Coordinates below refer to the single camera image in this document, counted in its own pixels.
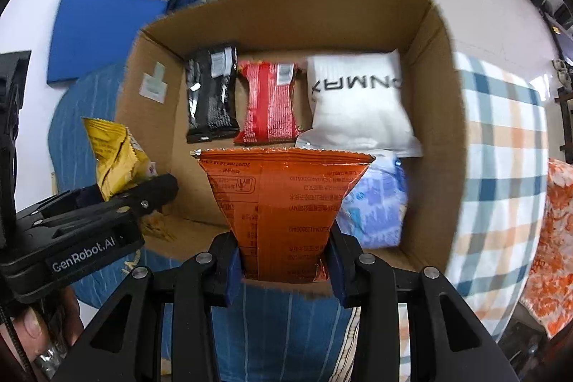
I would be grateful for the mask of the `person's left hand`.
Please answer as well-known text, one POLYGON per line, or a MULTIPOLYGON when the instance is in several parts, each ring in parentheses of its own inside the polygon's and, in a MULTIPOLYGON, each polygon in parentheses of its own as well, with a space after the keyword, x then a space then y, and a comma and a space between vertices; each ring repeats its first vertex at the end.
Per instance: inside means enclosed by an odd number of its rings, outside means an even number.
MULTIPOLYGON (((85 326, 81 319, 81 310, 76 294, 71 286, 59 291, 59 304, 64 310, 63 334, 69 346, 73 346, 85 326)), ((26 308, 17 317, 8 314, 8 307, 1 302, 1 380, 20 381, 25 374, 24 362, 10 337, 8 322, 12 324, 19 338, 25 357, 32 363, 48 350, 52 339, 42 316, 32 307, 26 308)))

